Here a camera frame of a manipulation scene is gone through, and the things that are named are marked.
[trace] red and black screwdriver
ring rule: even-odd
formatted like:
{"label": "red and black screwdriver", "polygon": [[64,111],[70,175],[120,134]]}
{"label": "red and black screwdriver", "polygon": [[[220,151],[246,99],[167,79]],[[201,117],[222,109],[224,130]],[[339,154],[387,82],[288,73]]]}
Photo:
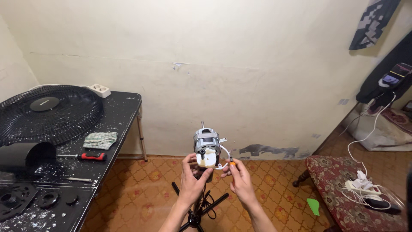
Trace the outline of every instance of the red and black screwdriver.
{"label": "red and black screwdriver", "polygon": [[105,161],[107,159],[107,155],[105,153],[97,153],[97,154],[86,154],[83,153],[81,155],[75,154],[75,155],[57,155],[56,157],[73,157],[77,158],[80,160],[83,159],[90,159],[90,160],[98,160],[98,161]]}

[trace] fan guard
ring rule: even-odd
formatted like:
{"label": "fan guard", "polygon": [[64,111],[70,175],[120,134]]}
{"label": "fan guard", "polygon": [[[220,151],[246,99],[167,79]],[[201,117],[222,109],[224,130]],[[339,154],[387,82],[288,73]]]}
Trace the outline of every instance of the fan guard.
{"label": "fan guard", "polygon": [[102,99],[87,88],[30,90],[0,103],[0,147],[16,142],[57,145],[84,133],[102,114]]}

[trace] black table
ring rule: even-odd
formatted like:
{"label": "black table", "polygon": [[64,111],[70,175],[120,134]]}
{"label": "black table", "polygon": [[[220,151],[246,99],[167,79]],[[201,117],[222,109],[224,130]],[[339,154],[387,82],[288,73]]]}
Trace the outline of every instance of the black table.
{"label": "black table", "polygon": [[[106,161],[57,158],[56,161],[45,161],[41,164],[36,170],[38,177],[16,176],[13,173],[0,172],[0,187],[10,186],[17,182],[30,182],[39,190],[32,204],[21,216],[0,223],[0,232],[74,232],[80,230],[91,200],[97,196],[105,176],[113,166],[132,122],[138,115],[141,103],[141,96],[137,93],[112,92],[109,97],[103,99],[103,116],[90,130],[56,147],[57,155],[104,152],[108,156]],[[139,118],[138,122],[139,131],[141,131]],[[117,132],[117,142],[107,151],[83,148],[84,138],[93,132]],[[63,179],[67,177],[92,179],[93,182]],[[40,209],[37,205],[39,196],[51,191],[59,193],[59,202],[50,209]],[[64,199],[72,195],[78,195],[78,202],[69,206]]]}

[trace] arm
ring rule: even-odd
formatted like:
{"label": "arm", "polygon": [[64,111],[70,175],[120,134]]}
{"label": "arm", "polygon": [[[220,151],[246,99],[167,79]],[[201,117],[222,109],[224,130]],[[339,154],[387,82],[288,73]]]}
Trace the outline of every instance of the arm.
{"label": "arm", "polygon": [[164,221],[159,232],[174,232],[178,231],[182,225],[185,215],[189,211],[189,208],[200,197],[203,192],[203,187],[206,184],[207,179],[212,174],[213,169],[208,168],[203,172],[199,180],[193,176],[193,172],[190,169],[190,163],[196,161],[196,154],[190,154],[182,161],[182,178],[180,181],[180,193],[176,203],[172,206],[169,215]]}
{"label": "arm", "polygon": [[252,220],[252,226],[255,232],[277,232],[272,224],[272,221],[263,211],[262,206],[256,199],[255,191],[253,190],[252,180],[246,167],[242,161],[233,159],[236,165],[229,165],[223,169],[222,178],[228,175],[233,176],[233,182],[230,183],[230,190],[235,193],[243,208],[249,213]]}

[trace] rag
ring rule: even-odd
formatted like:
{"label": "rag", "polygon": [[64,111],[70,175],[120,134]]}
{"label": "rag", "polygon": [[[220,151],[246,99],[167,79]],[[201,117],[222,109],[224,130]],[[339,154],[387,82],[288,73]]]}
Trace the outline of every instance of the rag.
{"label": "rag", "polygon": [[108,150],[117,140],[117,132],[91,133],[84,139],[83,147]]}

